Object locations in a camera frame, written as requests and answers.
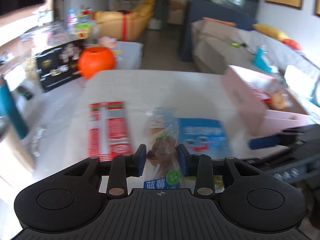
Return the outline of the blue seaweed snack bag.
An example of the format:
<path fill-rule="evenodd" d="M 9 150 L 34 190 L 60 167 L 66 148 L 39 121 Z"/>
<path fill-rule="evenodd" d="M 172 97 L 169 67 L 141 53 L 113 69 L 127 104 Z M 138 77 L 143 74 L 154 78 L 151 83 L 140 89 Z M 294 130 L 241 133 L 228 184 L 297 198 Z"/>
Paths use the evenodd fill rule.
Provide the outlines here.
<path fill-rule="evenodd" d="M 213 160 L 221 160 L 232 155 L 227 133 L 218 120 L 203 118 L 179 118 L 178 143 L 176 146 L 180 171 L 184 177 L 197 175 L 198 158 L 190 155 L 207 155 Z"/>

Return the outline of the red long snack packet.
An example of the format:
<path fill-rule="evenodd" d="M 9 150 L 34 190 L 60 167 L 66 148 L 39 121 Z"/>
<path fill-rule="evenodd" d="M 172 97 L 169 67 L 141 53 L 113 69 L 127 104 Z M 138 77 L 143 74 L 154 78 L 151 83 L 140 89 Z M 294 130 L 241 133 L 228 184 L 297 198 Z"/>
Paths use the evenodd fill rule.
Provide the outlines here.
<path fill-rule="evenodd" d="M 88 156 L 112 161 L 118 155 L 132 153 L 124 102 L 90 104 Z"/>

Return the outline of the blueberry lollipop snack packet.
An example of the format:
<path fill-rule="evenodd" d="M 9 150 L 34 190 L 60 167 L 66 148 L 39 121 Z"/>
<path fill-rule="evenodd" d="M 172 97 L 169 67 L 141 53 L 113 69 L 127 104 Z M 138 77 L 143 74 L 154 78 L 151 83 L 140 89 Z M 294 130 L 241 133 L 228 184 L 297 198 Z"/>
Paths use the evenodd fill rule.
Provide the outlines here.
<path fill-rule="evenodd" d="M 148 152 L 144 173 L 145 189 L 178 189 L 181 171 L 177 159 L 178 121 L 172 108 L 148 112 Z"/>

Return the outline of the round bread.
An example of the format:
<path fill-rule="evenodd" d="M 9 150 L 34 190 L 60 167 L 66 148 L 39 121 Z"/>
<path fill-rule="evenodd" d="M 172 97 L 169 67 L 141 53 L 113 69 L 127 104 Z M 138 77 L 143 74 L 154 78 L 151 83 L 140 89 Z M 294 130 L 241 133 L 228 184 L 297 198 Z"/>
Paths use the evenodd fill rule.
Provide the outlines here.
<path fill-rule="evenodd" d="M 266 103 L 269 109 L 275 111 L 286 111 L 292 106 L 289 94 L 276 79 L 271 80 L 266 85 L 265 92 L 269 96 Z"/>

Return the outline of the red white snack bag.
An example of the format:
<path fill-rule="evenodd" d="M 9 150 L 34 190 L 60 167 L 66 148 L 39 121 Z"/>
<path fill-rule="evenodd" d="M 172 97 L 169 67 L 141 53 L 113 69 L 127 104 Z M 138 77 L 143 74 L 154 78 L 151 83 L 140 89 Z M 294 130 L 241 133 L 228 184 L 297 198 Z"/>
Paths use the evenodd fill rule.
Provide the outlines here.
<path fill-rule="evenodd" d="M 262 102 L 264 103 L 272 103 L 271 97 L 269 94 L 267 94 L 265 91 L 262 89 L 258 88 L 255 84 L 253 83 L 246 83 L 246 85 L 250 88 L 252 93 Z"/>

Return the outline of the pink cardboard box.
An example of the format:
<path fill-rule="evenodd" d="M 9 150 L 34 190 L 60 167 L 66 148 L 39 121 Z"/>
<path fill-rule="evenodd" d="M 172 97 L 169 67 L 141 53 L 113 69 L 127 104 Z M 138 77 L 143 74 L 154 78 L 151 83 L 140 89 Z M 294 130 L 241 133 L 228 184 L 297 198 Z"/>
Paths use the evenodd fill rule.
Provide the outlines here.
<path fill-rule="evenodd" d="M 272 76 L 230 65 L 222 86 L 250 135 L 272 135 L 311 123 L 310 113 Z"/>

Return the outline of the grey covered sofa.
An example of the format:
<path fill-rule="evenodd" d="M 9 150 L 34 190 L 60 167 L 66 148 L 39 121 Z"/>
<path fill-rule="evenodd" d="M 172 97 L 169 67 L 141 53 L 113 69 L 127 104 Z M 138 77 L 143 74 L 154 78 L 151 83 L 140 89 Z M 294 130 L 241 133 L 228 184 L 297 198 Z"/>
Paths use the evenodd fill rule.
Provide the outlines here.
<path fill-rule="evenodd" d="M 229 65 L 257 71 L 253 65 L 259 47 L 267 52 L 272 65 L 284 73 L 294 66 L 305 76 L 311 87 L 319 81 L 319 69 L 299 51 L 258 31 L 242 30 L 226 24 L 200 20 L 191 24 L 193 60 L 203 73 L 224 74 Z"/>

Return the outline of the orange pumpkin container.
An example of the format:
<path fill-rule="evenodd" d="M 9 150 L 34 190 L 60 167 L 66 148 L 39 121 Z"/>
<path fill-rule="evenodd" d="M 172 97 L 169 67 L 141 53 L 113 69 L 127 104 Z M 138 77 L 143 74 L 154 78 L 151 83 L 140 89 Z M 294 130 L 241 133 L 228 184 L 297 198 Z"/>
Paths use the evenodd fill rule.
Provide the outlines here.
<path fill-rule="evenodd" d="M 87 47 L 78 59 L 78 70 L 86 79 L 103 70 L 113 70 L 116 67 L 116 57 L 107 47 Z"/>

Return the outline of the white coffee table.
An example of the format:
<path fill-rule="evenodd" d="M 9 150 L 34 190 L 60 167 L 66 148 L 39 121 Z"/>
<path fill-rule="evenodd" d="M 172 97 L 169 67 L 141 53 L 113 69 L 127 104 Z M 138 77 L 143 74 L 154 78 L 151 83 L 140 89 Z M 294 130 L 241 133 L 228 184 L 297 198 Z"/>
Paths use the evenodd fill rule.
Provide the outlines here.
<path fill-rule="evenodd" d="M 138 42 L 119 41 L 115 47 L 117 70 L 136 70 L 141 67 L 143 44 Z"/>

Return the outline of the yellow cushion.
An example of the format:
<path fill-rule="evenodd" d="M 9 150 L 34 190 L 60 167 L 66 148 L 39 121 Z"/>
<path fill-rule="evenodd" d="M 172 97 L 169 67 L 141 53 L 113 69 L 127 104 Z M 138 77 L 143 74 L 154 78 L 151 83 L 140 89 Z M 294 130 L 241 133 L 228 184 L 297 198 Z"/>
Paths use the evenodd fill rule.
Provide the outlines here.
<path fill-rule="evenodd" d="M 283 31 L 281 31 L 280 29 L 278 29 L 274 26 L 268 25 L 268 24 L 261 24 L 261 23 L 254 24 L 253 28 L 256 31 L 258 31 L 266 36 L 269 36 L 271 38 L 274 38 L 275 40 L 278 40 L 280 42 L 283 42 L 284 40 L 290 39 L 289 36 L 287 34 L 285 34 Z"/>

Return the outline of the black tea box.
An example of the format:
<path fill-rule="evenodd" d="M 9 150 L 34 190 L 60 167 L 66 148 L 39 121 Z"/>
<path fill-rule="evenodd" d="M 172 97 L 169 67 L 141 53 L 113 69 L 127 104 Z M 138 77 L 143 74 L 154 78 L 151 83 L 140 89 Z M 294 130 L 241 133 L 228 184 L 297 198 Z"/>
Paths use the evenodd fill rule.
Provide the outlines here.
<path fill-rule="evenodd" d="M 74 40 L 35 55 L 37 74 L 46 93 L 81 76 L 78 61 L 85 48 L 84 40 Z"/>

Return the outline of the teal water bottle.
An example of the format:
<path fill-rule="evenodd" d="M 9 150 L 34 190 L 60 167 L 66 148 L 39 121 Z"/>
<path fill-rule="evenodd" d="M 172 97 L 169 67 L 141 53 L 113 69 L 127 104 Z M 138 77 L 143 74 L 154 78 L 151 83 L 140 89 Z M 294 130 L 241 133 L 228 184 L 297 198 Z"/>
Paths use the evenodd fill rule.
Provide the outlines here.
<path fill-rule="evenodd" d="M 14 127 L 18 137 L 22 140 L 28 133 L 29 128 L 18 110 L 11 94 L 6 79 L 1 75 L 1 114 L 6 116 Z"/>

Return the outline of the pink plush toy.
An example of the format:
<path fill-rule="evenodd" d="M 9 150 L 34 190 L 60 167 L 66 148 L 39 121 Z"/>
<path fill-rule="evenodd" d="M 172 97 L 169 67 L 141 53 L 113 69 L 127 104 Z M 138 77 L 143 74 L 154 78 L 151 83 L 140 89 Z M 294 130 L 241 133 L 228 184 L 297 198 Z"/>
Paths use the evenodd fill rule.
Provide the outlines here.
<path fill-rule="evenodd" d="M 98 44 L 102 47 L 107 47 L 108 49 L 112 50 L 117 46 L 117 39 L 103 36 L 98 39 Z"/>

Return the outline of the black remote control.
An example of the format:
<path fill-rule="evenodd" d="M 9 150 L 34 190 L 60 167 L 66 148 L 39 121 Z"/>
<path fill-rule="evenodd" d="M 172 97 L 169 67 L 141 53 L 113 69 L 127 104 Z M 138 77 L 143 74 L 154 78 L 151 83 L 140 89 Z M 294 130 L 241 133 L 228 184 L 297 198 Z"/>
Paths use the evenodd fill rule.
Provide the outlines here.
<path fill-rule="evenodd" d="M 31 100 L 33 98 L 32 92 L 25 86 L 20 85 L 17 87 L 17 92 L 23 96 L 27 101 Z"/>

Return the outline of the blue fish tank cabinet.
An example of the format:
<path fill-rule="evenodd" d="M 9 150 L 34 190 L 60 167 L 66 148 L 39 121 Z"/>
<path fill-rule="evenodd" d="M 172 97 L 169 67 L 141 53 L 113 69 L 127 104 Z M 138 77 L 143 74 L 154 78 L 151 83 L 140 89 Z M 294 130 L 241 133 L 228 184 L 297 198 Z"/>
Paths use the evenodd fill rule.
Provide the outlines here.
<path fill-rule="evenodd" d="M 243 30 L 252 30 L 260 0 L 187 0 L 180 38 L 178 56 L 181 61 L 193 61 L 191 24 L 204 17 L 232 22 Z"/>

